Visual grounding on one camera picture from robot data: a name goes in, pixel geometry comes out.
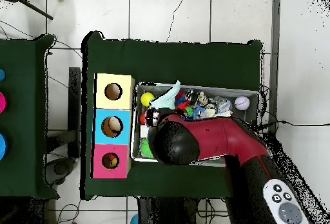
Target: plastic bag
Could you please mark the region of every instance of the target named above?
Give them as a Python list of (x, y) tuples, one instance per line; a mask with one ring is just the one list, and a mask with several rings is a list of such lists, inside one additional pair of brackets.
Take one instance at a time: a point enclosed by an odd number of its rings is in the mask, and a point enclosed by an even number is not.
[(215, 97), (214, 98), (216, 106), (216, 114), (221, 114), (225, 113), (226, 111), (232, 111), (233, 110), (233, 105), (230, 102), (230, 100), (222, 97)]

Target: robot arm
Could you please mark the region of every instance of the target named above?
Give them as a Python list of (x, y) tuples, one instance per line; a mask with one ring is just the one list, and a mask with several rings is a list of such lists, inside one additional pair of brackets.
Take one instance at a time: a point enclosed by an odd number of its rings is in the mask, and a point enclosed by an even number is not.
[(238, 158), (233, 190), (246, 224), (309, 224), (265, 145), (244, 123), (225, 117), (185, 121), (168, 111), (157, 118), (148, 141), (159, 161), (181, 165), (223, 155)]

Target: yellow ball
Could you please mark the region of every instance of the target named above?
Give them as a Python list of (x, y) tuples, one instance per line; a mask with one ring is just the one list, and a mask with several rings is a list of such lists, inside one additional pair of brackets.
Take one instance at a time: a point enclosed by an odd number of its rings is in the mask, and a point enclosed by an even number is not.
[(154, 98), (155, 98), (155, 97), (153, 96), (152, 93), (143, 93), (143, 94), (141, 95), (141, 103), (142, 103), (143, 106), (145, 106), (145, 107), (149, 107), (149, 101), (150, 101), (151, 99), (154, 99)]

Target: shape sorter box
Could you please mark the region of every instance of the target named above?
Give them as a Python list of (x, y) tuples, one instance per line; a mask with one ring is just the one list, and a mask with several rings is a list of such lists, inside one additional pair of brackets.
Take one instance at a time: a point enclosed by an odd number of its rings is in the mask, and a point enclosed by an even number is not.
[[(93, 154), (93, 171), (92, 178), (98, 179), (123, 179), (127, 178), (127, 173), (131, 167), (131, 160), (129, 155), (128, 145), (102, 145), (95, 144)], [(102, 159), (104, 155), (116, 154), (119, 159), (118, 166), (113, 169), (107, 169), (102, 164)]]
[[(129, 75), (96, 73), (94, 76), (91, 178), (127, 178), (131, 166), (129, 150), (135, 81)], [(113, 130), (113, 120), (118, 123), (118, 129)]]
[[(96, 108), (97, 109), (132, 109), (133, 89), (135, 80), (130, 75), (112, 75), (96, 73)], [(106, 96), (109, 85), (116, 84), (120, 95), (115, 100)]]

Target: control button panel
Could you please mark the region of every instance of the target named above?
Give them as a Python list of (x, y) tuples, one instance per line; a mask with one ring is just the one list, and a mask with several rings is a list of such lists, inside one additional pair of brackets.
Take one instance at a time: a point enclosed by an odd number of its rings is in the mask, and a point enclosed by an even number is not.
[(269, 180), (264, 199), (277, 224), (309, 224), (291, 189), (281, 180)]

